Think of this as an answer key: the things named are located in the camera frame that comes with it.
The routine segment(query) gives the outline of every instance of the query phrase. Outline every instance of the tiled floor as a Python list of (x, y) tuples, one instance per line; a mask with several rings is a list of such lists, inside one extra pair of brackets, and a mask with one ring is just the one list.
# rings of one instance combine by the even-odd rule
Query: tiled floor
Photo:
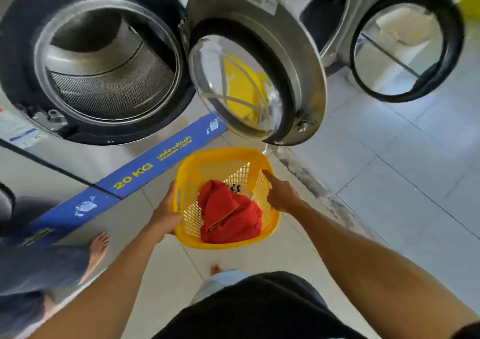
[(480, 313), (480, 23), (428, 96), (386, 104), (328, 79), (324, 123), (291, 150), (387, 244)]
[[(251, 147), (252, 142), (225, 132), (203, 149), (230, 145)], [(259, 149), (265, 147), (263, 143), (256, 146)], [(332, 216), (278, 159), (270, 155), (269, 160), (279, 178), (289, 180), (311, 205)], [(177, 169), (178, 165), (172, 167), (76, 230), (61, 244), (86, 244), (99, 231), (107, 231), (111, 235), (111, 247), (97, 269), (97, 273), (101, 272), (146, 224), (153, 207), (164, 197)], [(282, 215), (277, 231), (270, 238), (242, 248), (219, 251), (191, 249), (183, 246), (175, 237), (167, 236), (155, 248), (149, 261), (123, 338), (148, 339), (161, 330), (172, 317), (189, 305), (203, 280), (208, 277), (212, 263), (221, 263), (226, 268), (239, 268), (250, 274), (285, 270), (302, 276), (322, 294), (330, 309), (345, 324), (370, 339), (378, 338), (335, 284), (303, 228), (287, 214)], [(71, 289), (58, 292), (57, 300), (71, 293)]]

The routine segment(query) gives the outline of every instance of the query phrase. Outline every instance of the dark gray pants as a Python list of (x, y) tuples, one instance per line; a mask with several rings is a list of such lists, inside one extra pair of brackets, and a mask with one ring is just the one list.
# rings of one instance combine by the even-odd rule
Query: dark gray pants
[(0, 337), (41, 320), (45, 293), (80, 282), (89, 259), (84, 247), (0, 246)]

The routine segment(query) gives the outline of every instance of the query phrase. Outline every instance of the light blue shorts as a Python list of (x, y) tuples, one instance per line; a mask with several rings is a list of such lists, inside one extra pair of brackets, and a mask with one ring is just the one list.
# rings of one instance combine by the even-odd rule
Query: light blue shorts
[(190, 305), (207, 298), (208, 296), (220, 291), (222, 288), (236, 284), (249, 277), (249, 274), (239, 269), (228, 269), (226, 271), (210, 276), (201, 284)]

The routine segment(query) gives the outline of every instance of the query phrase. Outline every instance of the person's right arm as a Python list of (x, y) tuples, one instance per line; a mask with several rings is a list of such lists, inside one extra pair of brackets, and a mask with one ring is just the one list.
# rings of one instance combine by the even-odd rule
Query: person's right arm
[(305, 229), (340, 289), (383, 339), (448, 339), (479, 316), (427, 271), (351, 232), (264, 171), (268, 202)]

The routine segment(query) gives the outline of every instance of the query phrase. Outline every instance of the forearm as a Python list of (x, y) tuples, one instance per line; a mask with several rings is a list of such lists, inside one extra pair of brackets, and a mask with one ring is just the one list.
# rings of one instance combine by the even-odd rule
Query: forearm
[(333, 279), (384, 339), (447, 339), (478, 321), (433, 276), (306, 203), (290, 212), (303, 226)]
[(75, 300), (31, 339), (119, 339), (158, 237), (143, 230)]

